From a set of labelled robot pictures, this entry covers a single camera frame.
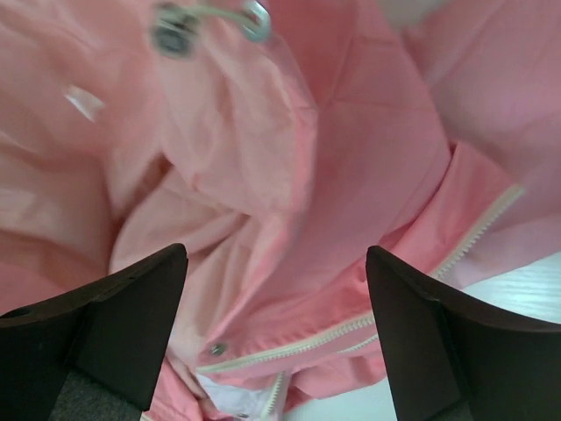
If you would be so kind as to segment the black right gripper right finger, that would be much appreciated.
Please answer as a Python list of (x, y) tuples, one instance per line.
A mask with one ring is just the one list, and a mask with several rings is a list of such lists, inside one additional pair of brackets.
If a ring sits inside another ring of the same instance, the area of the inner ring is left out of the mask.
[(560, 418), (560, 326), (485, 303), (380, 246), (366, 275), (400, 420)]

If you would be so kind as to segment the pink zip-up jacket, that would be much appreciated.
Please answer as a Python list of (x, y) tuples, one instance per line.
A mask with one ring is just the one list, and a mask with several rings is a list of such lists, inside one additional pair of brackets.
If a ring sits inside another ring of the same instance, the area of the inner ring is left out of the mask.
[(277, 420), (385, 377), (373, 245), (457, 288), (560, 248), (560, 4), (1, 4), (1, 308), (173, 243), (147, 420)]

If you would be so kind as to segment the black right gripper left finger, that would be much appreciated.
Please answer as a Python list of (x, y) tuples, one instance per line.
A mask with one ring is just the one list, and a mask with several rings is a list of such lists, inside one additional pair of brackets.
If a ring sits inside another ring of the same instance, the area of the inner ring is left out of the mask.
[(3, 420), (139, 420), (150, 409), (188, 268), (173, 244), (1, 316)]

